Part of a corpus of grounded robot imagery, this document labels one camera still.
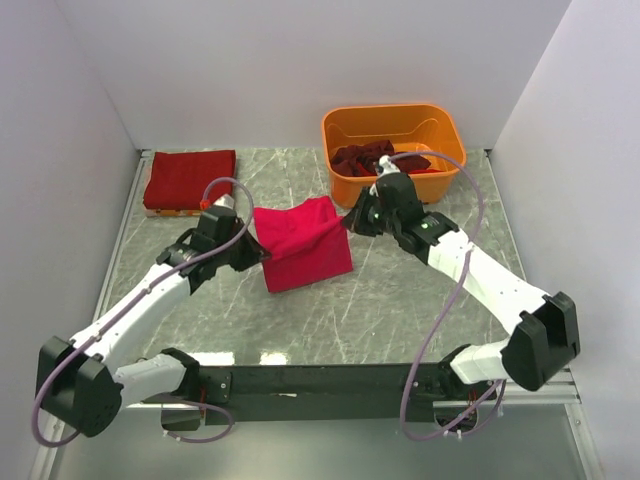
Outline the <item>pink t shirt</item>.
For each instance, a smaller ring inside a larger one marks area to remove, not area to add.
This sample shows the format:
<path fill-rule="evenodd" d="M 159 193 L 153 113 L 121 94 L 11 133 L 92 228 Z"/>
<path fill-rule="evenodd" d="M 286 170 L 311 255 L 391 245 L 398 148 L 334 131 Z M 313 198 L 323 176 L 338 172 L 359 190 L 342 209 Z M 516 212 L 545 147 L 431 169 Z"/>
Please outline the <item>pink t shirt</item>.
<path fill-rule="evenodd" d="M 353 271 L 347 231 L 327 196 L 286 210 L 257 208 L 254 223 L 258 241 L 271 254 L 263 272 L 272 294 Z"/>

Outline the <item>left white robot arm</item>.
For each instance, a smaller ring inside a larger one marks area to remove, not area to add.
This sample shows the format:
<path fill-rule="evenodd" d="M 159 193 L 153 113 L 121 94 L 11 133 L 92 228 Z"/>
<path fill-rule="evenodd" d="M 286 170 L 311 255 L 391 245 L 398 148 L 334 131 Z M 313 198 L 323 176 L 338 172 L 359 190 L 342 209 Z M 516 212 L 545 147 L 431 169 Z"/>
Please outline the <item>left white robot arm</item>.
<path fill-rule="evenodd" d="M 231 207 L 213 205 L 156 257 L 143 279 L 115 306 L 69 340 L 57 336 L 40 349 L 36 407 L 95 437 L 125 407 L 159 395 L 197 401 L 200 364 L 166 348 L 124 365 L 142 337 L 225 266 L 243 272 L 270 256 Z"/>

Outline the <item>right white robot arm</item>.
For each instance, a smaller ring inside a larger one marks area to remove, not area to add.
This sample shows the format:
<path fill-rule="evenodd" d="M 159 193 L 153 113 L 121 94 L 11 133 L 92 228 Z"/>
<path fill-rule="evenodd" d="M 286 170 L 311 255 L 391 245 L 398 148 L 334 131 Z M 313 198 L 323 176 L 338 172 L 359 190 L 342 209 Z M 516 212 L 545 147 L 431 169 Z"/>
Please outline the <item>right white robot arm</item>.
<path fill-rule="evenodd" d="M 476 246 L 453 220 L 425 210 L 408 175 L 385 174 L 362 188 L 343 224 L 358 235 L 392 235 L 403 251 L 460 282 L 507 333 L 502 341 L 462 346 L 443 359 L 438 378 L 447 397 L 460 399 L 474 384 L 489 380 L 511 380 L 537 391 L 578 356 L 574 301 L 528 284 Z"/>

